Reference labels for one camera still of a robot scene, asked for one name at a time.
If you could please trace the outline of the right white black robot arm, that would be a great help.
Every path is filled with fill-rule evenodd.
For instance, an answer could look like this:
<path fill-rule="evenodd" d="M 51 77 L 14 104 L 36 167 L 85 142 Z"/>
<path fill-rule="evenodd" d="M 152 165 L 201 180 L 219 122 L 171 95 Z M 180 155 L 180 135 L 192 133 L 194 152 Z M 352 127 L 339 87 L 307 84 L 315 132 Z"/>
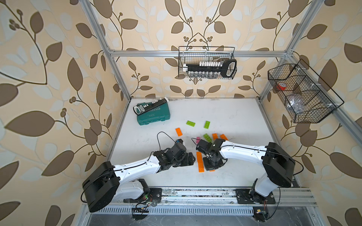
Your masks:
<path fill-rule="evenodd" d="M 207 171 L 224 166 L 229 159 L 255 163 L 264 168 L 262 177 L 255 179 L 249 190 L 236 190 L 239 204 L 275 204 L 272 192 L 278 187 L 292 186 L 296 161 L 276 143 L 248 146 L 221 138 L 212 143 L 201 139 L 196 150 L 205 155 L 203 163 Z"/>

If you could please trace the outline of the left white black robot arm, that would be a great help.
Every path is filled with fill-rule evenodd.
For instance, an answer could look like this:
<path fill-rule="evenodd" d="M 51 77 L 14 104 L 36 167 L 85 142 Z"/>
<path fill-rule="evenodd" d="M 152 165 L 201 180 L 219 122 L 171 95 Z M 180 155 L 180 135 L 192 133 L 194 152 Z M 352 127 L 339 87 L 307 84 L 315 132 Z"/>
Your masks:
<path fill-rule="evenodd" d="M 126 199 L 138 199 L 139 195 L 128 195 L 122 192 L 120 186 L 141 177 L 156 174 L 171 167 L 186 167 L 194 165 L 196 158 L 187 152 L 181 139 L 175 141 L 171 148 L 155 151 L 149 157 L 123 165 L 112 165 L 110 161 L 102 163 L 82 184 L 83 193 L 91 213 L 106 207 L 113 198 L 125 194 Z"/>

